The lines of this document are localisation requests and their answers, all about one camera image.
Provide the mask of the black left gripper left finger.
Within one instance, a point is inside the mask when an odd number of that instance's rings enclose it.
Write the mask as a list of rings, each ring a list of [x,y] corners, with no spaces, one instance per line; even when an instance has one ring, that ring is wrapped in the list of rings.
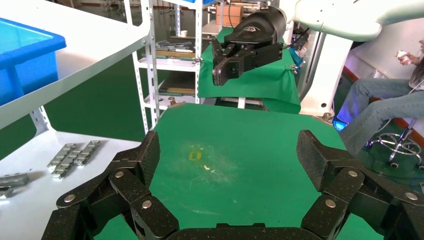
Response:
[[[117,216],[140,240],[165,240],[177,232],[179,221],[150,191],[160,153],[156,131],[118,152],[102,173],[57,199],[42,238],[92,240]]]

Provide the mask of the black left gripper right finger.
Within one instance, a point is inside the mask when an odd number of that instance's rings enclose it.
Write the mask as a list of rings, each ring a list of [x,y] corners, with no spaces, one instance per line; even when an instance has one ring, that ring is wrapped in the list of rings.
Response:
[[[424,237],[424,198],[408,187],[368,170],[347,151],[322,144],[301,130],[297,159],[320,196],[301,227],[334,240],[349,216],[362,218],[386,240]]]

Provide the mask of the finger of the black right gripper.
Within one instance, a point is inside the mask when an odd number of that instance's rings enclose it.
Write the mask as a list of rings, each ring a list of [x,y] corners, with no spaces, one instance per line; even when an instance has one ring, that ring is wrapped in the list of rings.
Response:
[[[251,50],[247,56],[246,70],[250,71],[274,62],[283,57],[284,44],[282,42]]]
[[[248,44],[245,41],[219,42],[211,40],[215,86],[223,86],[230,79],[239,78],[248,70]]]

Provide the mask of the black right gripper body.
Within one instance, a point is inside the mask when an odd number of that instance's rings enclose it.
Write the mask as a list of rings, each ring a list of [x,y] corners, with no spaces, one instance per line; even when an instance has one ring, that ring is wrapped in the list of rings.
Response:
[[[225,44],[272,45],[281,40],[286,27],[286,14],[269,6],[243,19],[232,33],[225,36]]]

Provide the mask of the person's hand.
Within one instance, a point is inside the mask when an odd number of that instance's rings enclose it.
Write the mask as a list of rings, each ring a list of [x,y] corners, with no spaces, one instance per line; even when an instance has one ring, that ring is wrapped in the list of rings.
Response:
[[[398,51],[395,55],[395,57],[399,60],[399,62],[406,66],[411,64],[411,60],[410,60],[410,53],[409,52],[405,52],[405,51]]]

